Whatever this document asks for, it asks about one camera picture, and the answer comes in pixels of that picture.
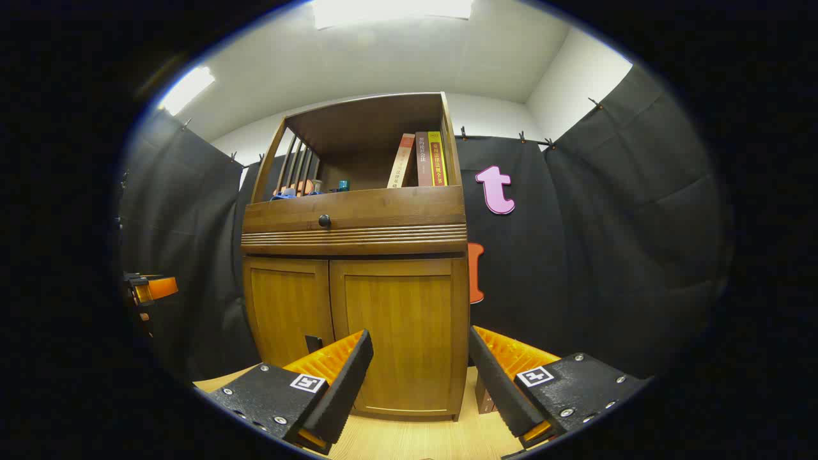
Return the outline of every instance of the blue object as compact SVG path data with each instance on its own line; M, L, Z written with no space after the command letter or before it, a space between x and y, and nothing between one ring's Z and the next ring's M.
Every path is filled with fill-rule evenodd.
M296 197L295 195L282 195L282 194L279 193L278 195L275 195L273 198L270 198L270 201L289 200L290 198L295 198L295 197Z

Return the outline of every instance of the white ceiling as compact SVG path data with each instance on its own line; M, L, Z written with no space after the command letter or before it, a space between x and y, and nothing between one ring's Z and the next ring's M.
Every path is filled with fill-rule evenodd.
M569 25L517 0L474 0L468 20L427 17L316 30L302 3L204 62L215 77L178 115L213 141L266 116L341 97L447 91L525 103Z

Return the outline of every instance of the pink letter t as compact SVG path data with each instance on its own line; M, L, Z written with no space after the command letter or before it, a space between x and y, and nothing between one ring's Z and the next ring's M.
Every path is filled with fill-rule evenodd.
M500 168L489 166L474 176L477 182L483 184L483 194L486 196L486 206L494 214L509 214L514 210L514 200L507 200L503 196L503 184L509 185L511 178L500 174Z

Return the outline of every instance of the book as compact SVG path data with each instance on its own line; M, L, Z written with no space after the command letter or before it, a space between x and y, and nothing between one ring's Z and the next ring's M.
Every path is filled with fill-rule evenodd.
M415 133L417 159L417 186L432 187L432 164L429 159L429 135L426 131Z
M395 155L395 162L392 163L392 173L389 175L389 183L386 188L400 188L407 184L409 162L411 161L412 146L415 145L415 134L403 134L401 143L398 146L398 153Z
M474 386L474 396L477 398L477 413L490 413L497 410L492 396L486 390L483 379L477 375L477 385Z
M446 156L443 154L443 140L440 131L429 131L429 158L432 161L432 187L449 185L446 176Z

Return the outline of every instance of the cabinet door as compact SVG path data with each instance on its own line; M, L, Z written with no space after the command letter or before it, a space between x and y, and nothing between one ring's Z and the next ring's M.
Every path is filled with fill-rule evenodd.
M335 334L366 328L375 350L355 409L400 416L460 412L468 290L465 258L330 261Z
M305 335L335 341L326 260L245 257L247 317L262 361L285 366L308 354Z

